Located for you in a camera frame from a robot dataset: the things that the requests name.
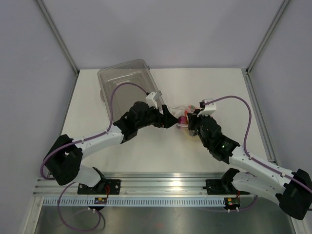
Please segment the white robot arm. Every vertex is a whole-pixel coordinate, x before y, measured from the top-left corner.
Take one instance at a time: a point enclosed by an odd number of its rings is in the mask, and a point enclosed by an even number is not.
[[[113,123],[108,132],[77,139],[61,135],[49,151],[44,165],[59,185],[77,182],[94,192],[103,191],[105,176],[96,168],[81,165],[81,160],[103,148],[131,140],[140,128],[149,125],[170,128],[175,125],[178,120],[170,114],[166,105],[162,105],[162,113],[157,108],[158,97],[159,93],[151,92],[146,97],[147,103],[136,102],[120,120]],[[295,173],[246,153],[238,142],[222,134],[221,127],[210,116],[216,107],[205,105],[205,102],[208,100],[200,103],[201,109],[188,113],[188,129],[199,136],[214,158],[247,171],[229,169],[220,180],[224,191],[235,189],[264,197],[278,204],[288,215],[303,219],[312,203],[312,194],[292,178],[312,189],[308,173],[301,169]],[[62,150],[50,155],[60,147]]]

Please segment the white wall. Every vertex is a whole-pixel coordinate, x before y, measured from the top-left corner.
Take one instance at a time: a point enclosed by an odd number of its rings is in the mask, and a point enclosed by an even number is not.
[[[311,0],[291,2],[251,79],[280,164],[312,176],[311,12]]]
[[[247,67],[282,0],[45,0],[80,69]]]
[[[16,234],[75,77],[34,1],[2,1],[0,31],[0,233]]]

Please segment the black mounting bracket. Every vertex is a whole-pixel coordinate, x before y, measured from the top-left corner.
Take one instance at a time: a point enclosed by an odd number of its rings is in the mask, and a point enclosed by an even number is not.
[[[207,190],[208,195],[237,195],[238,191],[233,185],[225,189],[222,186],[222,179],[207,179],[206,186],[203,189]],[[241,195],[249,195],[250,193],[239,191]]]
[[[100,191],[95,191],[94,189],[84,185],[79,184],[77,194],[79,195],[107,195],[106,186],[109,187],[109,195],[119,195],[121,180],[120,179],[106,179],[105,186]]]

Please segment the metal floor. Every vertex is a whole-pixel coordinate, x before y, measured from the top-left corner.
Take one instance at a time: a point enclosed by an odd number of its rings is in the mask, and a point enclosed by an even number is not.
[[[242,207],[251,202],[242,198]],[[83,212],[73,216],[81,207],[61,207],[62,215],[76,228],[93,227],[98,216]],[[274,203],[259,199],[248,211],[216,213],[197,207],[105,207],[105,217],[93,234],[294,234],[290,218]],[[56,206],[43,206],[36,234],[76,234],[65,227]]]

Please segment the white table surface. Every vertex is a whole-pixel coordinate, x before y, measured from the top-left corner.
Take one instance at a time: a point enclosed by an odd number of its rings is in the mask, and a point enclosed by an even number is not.
[[[79,137],[105,129],[109,119],[100,98],[98,70],[81,70],[65,120],[63,134]],[[165,104],[198,106],[205,98],[237,95],[250,99],[240,69],[151,69]],[[245,105],[236,99],[217,103],[213,114],[222,132],[242,144],[248,121]],[[266,159],[259,129],[254,119],[247,148]],[[103,149],[82,162],[104,172],[225,172],[230,166],[219,162],[198,137],[190,137],[176,127],[140,129],[132,140]]]

